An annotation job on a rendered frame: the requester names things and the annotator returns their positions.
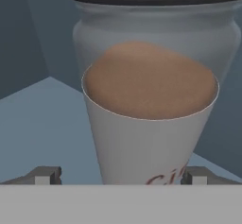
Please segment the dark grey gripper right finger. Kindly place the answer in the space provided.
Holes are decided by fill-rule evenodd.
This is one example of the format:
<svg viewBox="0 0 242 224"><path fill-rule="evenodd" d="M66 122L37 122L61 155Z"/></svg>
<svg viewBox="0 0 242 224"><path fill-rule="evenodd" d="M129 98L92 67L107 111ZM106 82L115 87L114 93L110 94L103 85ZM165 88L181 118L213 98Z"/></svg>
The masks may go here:
<svg viewBox="0 0 242 224"><path fill-rule="evenodd" d="M219 177L204 166L187 166L181 184L189 185L241 185L241 182Z"/></svg>

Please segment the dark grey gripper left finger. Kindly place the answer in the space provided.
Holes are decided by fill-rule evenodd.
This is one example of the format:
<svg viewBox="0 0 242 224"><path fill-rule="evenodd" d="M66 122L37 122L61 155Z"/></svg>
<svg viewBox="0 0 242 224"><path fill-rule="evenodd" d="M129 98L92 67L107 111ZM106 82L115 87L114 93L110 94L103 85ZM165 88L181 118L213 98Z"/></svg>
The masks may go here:
<svg viewBox="0 0 242 224"><path fill-rule="evenodd" d="M61 184L60 166L37 166L24 176L4 181L4 184Z"/></svg>

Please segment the cinnamon jar with white label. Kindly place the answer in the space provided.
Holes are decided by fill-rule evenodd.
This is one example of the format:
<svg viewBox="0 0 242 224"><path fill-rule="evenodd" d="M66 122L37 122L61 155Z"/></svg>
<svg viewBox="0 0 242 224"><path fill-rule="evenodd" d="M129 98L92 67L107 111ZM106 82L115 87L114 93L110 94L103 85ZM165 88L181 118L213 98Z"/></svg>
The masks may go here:
<svg viewBox="0 0 242 224"><path fill-rule="evenodd" d="M81 88L106 184L183 175L241 42L242 0L74 0Z"/></svg>

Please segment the blue-grey cabinet shelf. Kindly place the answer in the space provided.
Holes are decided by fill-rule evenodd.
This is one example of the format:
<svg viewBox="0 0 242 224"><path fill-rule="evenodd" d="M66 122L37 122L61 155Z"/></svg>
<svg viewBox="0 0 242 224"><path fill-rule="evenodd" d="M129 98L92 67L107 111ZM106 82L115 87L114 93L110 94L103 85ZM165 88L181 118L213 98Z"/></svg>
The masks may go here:
<svg viewBox="0 0 242 224"><path fill-rule="evenodd" d="M64 184L100 184L83 95L46 78L0 100L0 182L59 166Z"/></svg>

